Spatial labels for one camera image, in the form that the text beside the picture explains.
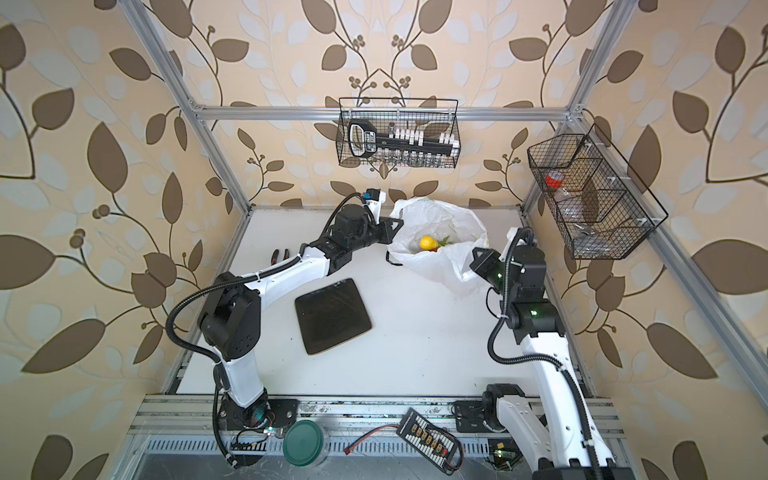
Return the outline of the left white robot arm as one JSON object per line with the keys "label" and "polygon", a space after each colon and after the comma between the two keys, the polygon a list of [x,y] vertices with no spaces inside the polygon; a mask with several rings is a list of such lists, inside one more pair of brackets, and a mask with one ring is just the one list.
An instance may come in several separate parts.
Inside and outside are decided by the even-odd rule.
{"label": "left white robot arm", "polygon": [[[319,237],[302,244],[295,256],[249,275],[225,272],[214,284],[181,300],[167,314],[168,338],[213,362],[216,391],[226,395],[244,427],[258,428],[274,420],[253,353],[261,336],[263,310],[299,287],[335,273],[352,260],[355,251],[374,244],[391,244],[404,221],[381,214],[385,198],[378,189],[347,195],[333,210]],[[175,330],[179,314],[201,298],[205,303],[199,329],[205,347],[182,339]]]}

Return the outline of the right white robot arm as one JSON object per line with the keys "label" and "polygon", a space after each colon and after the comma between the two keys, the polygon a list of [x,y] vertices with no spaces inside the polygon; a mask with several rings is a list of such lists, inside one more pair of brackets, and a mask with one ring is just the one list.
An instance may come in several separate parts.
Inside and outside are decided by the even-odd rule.
{"label": "right white robot arm", "polygon": [[545,296],[545,254],[529,227],[511,228],[504,252],[476,247],[472,271],[499,294],[487,353],[501,365],[532,366],[546,419],[521,390],[491,384],[483,395],[493,429],[510,434],[535,479],[631,479],[600,434],[577,382],[564,324]]}

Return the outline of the white plastic bag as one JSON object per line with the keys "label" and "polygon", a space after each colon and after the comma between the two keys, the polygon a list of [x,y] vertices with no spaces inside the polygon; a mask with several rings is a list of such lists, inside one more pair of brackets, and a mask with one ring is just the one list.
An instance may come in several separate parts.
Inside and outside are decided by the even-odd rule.
{"label": "white plastic bag", "polygon": [[392,261],[457,296],[473,294],[484,284],[470,263],[473,250],[490,243],[473,211],[419,197],[396,201],[390,216],[403,222],[388,246]]}

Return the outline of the yellow lemon with leafy branch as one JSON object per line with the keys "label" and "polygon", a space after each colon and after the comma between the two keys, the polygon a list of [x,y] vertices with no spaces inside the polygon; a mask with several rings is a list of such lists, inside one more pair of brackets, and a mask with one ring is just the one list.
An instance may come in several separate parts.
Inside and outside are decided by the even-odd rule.
{"label": "yellow lemon with leafy branch", "polygon": [[419,240],[419,247],[423,251],[437,252],[440,248],[450,244],[450,237],[446,236],[442,239],[436,239],[432,236],[425,235]]}

